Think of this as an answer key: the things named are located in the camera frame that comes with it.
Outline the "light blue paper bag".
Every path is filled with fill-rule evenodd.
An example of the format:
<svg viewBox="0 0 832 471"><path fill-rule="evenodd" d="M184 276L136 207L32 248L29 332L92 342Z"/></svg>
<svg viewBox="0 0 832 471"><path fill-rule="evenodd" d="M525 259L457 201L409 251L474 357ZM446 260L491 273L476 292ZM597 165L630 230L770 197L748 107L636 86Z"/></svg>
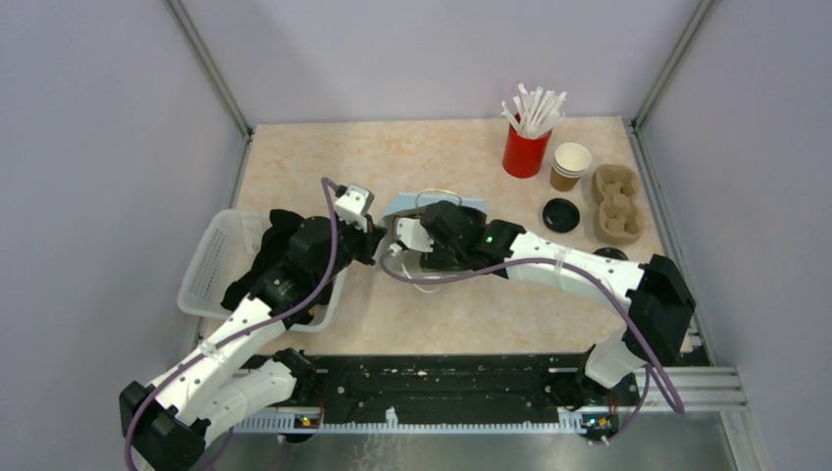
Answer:
<svg viewBox="0 0 832 471"><path fill-rule="evenodd" d="M471 269L466 251L488 221L485 201L428 188L397 195L382 218L388 230L378 255L391 278L434 293Z"/></svg>

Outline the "black plastic cup lid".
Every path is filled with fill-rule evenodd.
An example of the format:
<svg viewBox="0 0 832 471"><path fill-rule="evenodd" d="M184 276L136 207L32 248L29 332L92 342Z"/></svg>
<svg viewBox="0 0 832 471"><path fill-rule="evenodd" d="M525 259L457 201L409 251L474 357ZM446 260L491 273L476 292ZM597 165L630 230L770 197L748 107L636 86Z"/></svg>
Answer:
<svg viewBox="0 0 832 471"><path fill-rule="evenodd" d="M612 247L612 246L601 247L601 248L595 250L593 252L593 254L597 255L597 256L600 256L600 257L614 259L614 260L621 260L621 261L628 261L629 260L628 255L623 250L621 250L619 248L616 248L616 247Z"/></svg>

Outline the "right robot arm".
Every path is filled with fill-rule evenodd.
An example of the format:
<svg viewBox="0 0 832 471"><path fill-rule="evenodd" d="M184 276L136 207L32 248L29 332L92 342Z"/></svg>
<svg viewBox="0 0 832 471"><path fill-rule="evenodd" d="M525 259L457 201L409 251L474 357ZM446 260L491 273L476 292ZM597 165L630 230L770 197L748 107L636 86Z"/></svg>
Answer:
<svg viewBox="0 0 832 471"><path fill-rule="evenodd" d="M496 275L571 292L618 313L624 328L590 349L575 378L576 393L588 404L603 403L644 366L675 365L696 309L666 256L636 262L583 252L447 200L399 219L380 263L387 275L413 286Z"/></svg>

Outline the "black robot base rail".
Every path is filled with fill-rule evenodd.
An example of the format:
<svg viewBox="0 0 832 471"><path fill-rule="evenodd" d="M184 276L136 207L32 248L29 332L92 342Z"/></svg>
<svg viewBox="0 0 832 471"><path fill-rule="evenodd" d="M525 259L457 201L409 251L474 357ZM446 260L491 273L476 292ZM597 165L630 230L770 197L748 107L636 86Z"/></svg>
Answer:
<svg viewBox="0 0 832 471"><path fill-rule="evenodd" d="M612 432L638 404L644 375L610 390L581 377L580 353L519 355L311 355L294 392L256 409L300 415L304 427L381 423L393 408L406 424L553 423L581 413L587 432Z"/></svg>

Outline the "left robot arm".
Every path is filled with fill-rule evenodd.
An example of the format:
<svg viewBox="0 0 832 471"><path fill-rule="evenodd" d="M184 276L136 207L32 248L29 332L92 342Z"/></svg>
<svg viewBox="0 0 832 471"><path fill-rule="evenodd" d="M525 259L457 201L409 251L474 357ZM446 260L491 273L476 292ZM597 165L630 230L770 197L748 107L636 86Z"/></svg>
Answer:
<svg viewBox="0 0 832 471"><path fill-rule="evenodd" d="M218 437L250 415L284 400L297 406L311 399L311 366L292 348L244 378L235 373L321 304L326 287L351 263L374 263L386 231L369 213L373 192L328 178L321 184L327 216L298 223L286 251L255 278L221 327L168 371L122 390L123 458L129 470L138 457L155 470L189 470Z"/></svg>

